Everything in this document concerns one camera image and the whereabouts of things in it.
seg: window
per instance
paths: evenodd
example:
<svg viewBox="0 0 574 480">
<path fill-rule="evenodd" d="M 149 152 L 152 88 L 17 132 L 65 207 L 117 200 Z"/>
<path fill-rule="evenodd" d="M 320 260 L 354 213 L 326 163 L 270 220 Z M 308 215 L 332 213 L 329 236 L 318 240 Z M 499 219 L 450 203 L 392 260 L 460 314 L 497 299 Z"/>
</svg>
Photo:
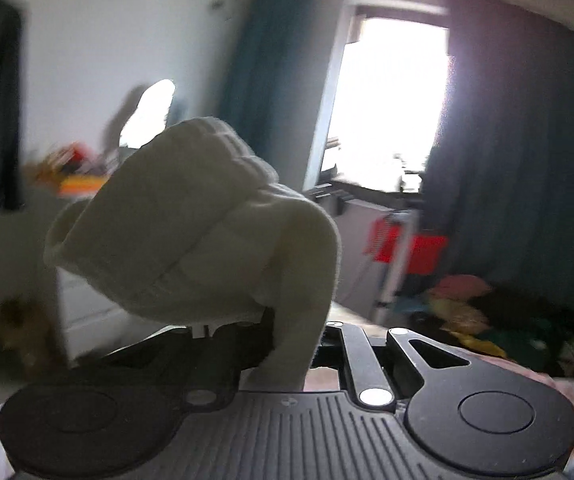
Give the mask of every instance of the window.
<svg viewBox="0 0 574 480">
<path fill-rule="evenodd" d="M 448 30 L 441 16 L 357 12 L 359 40 L 344 50 L 322 170 L 369 189 L 418 192 L 444 101 Z"/>
<path fill-rule="evenodd" d="M 138 149 L 166 128 L 175 91 L 176 85 L 173 81 L 163 79 L 142 94 L 138 108 L 120 133 L 122 147 Z"/>
</svg>

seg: red bag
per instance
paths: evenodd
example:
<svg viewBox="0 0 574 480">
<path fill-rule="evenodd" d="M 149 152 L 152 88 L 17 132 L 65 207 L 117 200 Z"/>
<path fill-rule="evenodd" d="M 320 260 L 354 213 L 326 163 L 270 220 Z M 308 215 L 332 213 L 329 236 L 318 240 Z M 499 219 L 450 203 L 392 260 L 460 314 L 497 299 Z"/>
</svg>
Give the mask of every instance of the red bag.
<svg viewBox="0 0 574 480">
<path fill-rule="evenodd" d="M 401 225 L 389 224 L 385 218 L 376 220 L 371 226 L 365 254 L 375 254 L 375 262 L 390 263 L 396 241 L 402 229 Z M 422 233 L 414 236 L 407 273 L 420 274 L 422 276 L 431 274 L 438 264 L 440 254 L 448 241 L 449 239 L 446 236 Z"/>
</svg>

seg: windowsill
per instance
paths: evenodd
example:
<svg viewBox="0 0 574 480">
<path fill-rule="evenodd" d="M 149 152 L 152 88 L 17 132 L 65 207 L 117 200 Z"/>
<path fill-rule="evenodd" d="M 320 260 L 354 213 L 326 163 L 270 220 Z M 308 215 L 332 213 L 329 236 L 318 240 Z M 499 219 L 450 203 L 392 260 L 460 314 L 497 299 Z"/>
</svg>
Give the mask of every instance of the windowsill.
<svg viewBox="0 0 574 480">
<path fill-rule="evenodd" d="M 358 186 L 357 184 L 350 184 L 349 182 L 341 179 L 332 179 L 331 184 L 336 189 L 342 189 L 343 191 L 351 193 L 351 195 L 358 200 L 374 203 L 390 209 L 400 209 L 408 206 L 418 207 L 422 203 L 422 193 L 378 191 Z"/>
</svg>

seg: white dresser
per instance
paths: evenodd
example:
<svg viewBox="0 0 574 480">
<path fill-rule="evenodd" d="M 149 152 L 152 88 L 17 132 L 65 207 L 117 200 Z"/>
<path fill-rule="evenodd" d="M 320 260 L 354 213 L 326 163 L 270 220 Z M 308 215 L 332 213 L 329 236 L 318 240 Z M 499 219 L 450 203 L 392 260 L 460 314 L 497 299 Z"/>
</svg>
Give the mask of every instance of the white dresser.
<svg viewBox="0 0 574 480">
<path fill-rule="evenodd" d="M 91 288 L 84 278 L 43 263 L 47 230 L 58 212 L 73 200 L 57 197 L 47 189 L 32 190 L 31 208 L 39 246 L 37 299 L 56 326 L 56 334 L 70 362 L 90 352 L 109 352 L 134 344 L 164 326 L 128 314 Z"/>
</svg>

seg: white drawer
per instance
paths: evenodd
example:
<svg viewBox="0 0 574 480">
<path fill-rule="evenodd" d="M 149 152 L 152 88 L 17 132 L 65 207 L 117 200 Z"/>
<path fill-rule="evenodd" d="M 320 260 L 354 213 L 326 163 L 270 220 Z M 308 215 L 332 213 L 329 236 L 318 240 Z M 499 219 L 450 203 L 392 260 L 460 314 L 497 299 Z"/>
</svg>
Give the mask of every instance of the white drawer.
<svg viewBox="0 0 574 480">
<path fill-rule="evenodd" d="M 68 270 L 58 268 L 58 285 L 60 288 L 69 288 L 70 286 L 86 283 L 86 280 L 77 274 Z"/>
<path fill-rule="evenodd" d="M 92 350 L 110 352 L 117 348 L 119 339 L 129 323 L 129 314 L 115 309 L 91 316 L 63 330 L 67 358 L 71 362 Z"/>
<path fill-rule="evenodd" d="M 91 352 L 108 354 L 118 348 L 135 344 L 165 325 L 132 316 L 117 308 L 83 319 L 64 330 L 64 343 L 69 361 Z"/>
<path fill-rule="evenodd" d="M 63 329 L 89 316 L 103 314 L 118 308 L 106 296 L 96 292 L 82 281 L 60 290 L 60 322 Z"/>
</svg>

